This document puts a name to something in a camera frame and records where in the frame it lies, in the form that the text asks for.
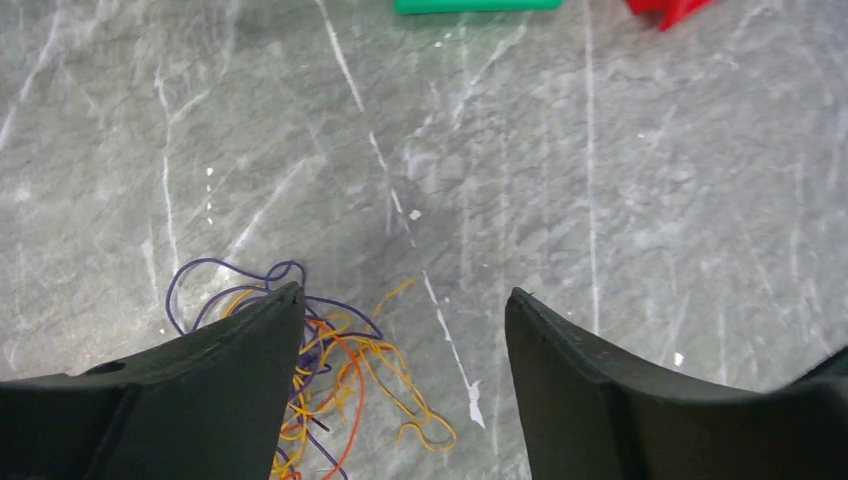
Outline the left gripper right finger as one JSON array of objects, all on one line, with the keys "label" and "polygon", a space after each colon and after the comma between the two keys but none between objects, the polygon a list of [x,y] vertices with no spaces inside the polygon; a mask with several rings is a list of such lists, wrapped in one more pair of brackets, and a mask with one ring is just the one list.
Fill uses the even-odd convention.
[{"label": "left gripper right finger", "polygon": [[847,354],[756,393],[646,361],[522,289],[505,336],[535,479],[843,479]]}]

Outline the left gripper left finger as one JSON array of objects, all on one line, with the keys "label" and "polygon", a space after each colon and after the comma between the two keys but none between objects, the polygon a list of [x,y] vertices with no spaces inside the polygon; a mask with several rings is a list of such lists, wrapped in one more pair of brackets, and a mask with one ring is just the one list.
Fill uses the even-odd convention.
[{"label": "left gripper left finger", "polygon": [[5,479],[266,479],[303,336],[301,287],[78,375],[1,385]]}]

